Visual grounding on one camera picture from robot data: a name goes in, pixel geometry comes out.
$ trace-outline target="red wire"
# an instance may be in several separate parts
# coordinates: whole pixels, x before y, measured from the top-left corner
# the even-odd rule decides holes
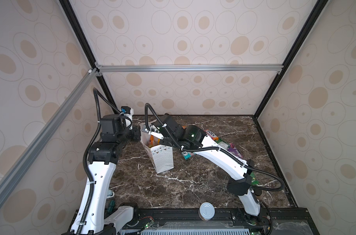
[[[150,218],[150,219],[152,219],[152,220],[154,221],[154,219],[153,219],[153,217],[152,217],[152,216],[146,216],[146,217],[141,218],[141,219],[139,219],[139,220],[142,220],[142,219],[145,219],[145,218]]]
[[[267,217],[265,217],[265,216],[263,216],[263,217],[266,218],[269,221],[269,223],[271,223],[271,221]]]

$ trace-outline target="dark brown marble surface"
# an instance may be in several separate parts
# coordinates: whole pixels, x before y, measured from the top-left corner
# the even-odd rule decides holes
[[[210,129],[226,142],[234,143],[244,159],[255,161],[256,168],[276,175],[250,117],[174,116],[174,119],[181,125]],[[144,122],[144,118],[135,116],[134,123],[138,122]],[[175,149],[173,159],[173,169],[157,174],[141,143],[129,143],[110,183],[116,208],[122,202],[137,202],[139,208],[199,208],[203,202],[216,208],[243,207],[238,197],[226,190],[229,175],[220,167],[199,155],[185,160]],[[261,185],[278,186],[274,179],[255,175]],[[263,191],[258,198],[271,208],[289,207],[282,191]]]

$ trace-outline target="patterned wall panel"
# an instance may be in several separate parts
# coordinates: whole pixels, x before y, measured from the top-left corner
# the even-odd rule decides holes
[[[87,176],[82,158],[97,128],[91,82],[0,209],[0,234],[58,235],[80,207]],[[101,115],[111,113],[100,102]]]
[[[105,73],[118,105],[144,114],[242,114],[258,108],[276,71]]]
[[[259,122],[320,234],[356,234],[356,1],[325,9]]]
[[[281,63],[316,0],[71,1],[100,64]]]
[[[0,180],[87,71],[55,1],[0,1]]]

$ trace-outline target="white paper bag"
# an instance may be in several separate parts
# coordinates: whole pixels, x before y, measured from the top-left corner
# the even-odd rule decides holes
[[[140,124],[140,128],[143,128],[145,123]],[[150,135],[141,132],[141,144],[143,145],[145,151],[147,152],[149,159],[152,161],[152,164],[157,173],[161,173],[174,168],[173,162],[173,147],[165,145],[156,145],[152,148],[148,148],[148,142]]]

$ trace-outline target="plastic sheet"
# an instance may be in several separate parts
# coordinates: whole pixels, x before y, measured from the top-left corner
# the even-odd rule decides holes
[[[272,235],[313,235],[308,223],[302,222],[274,222]]]

